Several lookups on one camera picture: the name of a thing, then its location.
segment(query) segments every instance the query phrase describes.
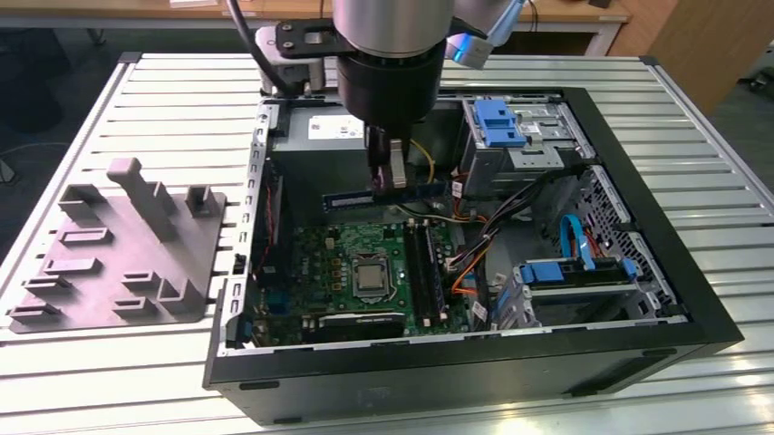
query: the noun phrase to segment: yellow wire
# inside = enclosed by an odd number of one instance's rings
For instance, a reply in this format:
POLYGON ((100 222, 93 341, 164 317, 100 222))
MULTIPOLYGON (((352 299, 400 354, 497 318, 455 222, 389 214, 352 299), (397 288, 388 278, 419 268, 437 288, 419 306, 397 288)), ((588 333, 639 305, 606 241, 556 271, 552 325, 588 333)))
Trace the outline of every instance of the yellow wire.
POLYGON ((431 153, 427 152, 424 147, 421 145, 419 145, 419 142, 416 142, 415 140, 411 140, 411 145, 413 145, 416 147, 416 149, 419 150, 419 152, 421 154, 424 154, 424 157, 427 158, 427 163, 428 163, 428 165, 431 165, 431 173, 427 177, 427 182, 432 183, 432 179, 435 178, 435 161, 432 161, 431 153))

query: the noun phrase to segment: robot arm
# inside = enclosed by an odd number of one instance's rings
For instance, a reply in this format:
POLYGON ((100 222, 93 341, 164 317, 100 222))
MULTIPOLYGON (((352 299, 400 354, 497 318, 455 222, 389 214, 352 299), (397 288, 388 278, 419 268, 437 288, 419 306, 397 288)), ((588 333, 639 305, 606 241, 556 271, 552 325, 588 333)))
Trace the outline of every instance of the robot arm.
MULTIPOLYGON (((333 0, 332 20, 283 22, 273 40, 268 29, 259 31, 257 44, 275 54, 273 63, 336 56, 343 106, 367 126, 376 195, 407 187, 411 128, 435 104, 444 58, 481 68, 508 39, 523 2, 333 0)), ((311 83, 324 83, 315 79, 321 66, 309 71, 311 83)))

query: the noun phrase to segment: floor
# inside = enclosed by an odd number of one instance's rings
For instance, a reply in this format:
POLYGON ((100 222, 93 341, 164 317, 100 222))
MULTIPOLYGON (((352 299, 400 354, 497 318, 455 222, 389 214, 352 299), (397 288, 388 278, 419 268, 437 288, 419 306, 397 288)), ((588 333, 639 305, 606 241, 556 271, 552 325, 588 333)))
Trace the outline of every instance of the floor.
MULTIPOLYGON (((0 261, 13 244, 37 198, 57 168, 66 144, 97 99, 122 52, 233 53, 243 51, 236 32, 227 30, 128 31, 108 30, 108 42, 90 44, 85 31, 57 30, 57 38, 70 59, 70 72, 49 81, 64 108, 58 125, 34 135, 20 134, 0 123, 0 157, 20 174, 13 186, 0 186, 0 261), (18 145, 45 145, 5 151, 18 145)), ((774 100, 736 86, 711 118, 716 129, 747 161, 770 189, 774 189, 774 100)))

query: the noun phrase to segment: chip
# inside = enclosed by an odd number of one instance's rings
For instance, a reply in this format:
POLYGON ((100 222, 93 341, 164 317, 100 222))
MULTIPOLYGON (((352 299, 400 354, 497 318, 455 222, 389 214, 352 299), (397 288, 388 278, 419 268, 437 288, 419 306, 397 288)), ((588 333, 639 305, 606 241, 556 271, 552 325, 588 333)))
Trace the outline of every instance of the chip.
POLYGON ((352 295, 368 304, 389 294, 389 263, 384 256, 368 256, 352 260, 352 295))
POLYGON ((357 287, 360 289, 384 287, 381 281, 381 266, 372 265, 357 268, 357 287))

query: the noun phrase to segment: ram slot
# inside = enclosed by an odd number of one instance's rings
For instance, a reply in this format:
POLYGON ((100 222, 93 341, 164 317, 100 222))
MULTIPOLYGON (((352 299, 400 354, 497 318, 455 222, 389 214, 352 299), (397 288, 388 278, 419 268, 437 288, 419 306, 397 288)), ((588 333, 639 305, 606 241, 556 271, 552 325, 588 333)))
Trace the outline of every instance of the ram slot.
POLYGON ((432 249, 428 223, 409 220, 403 225, 405 271, 416 324, 431 326, 445 320, 444 290, 432 249))

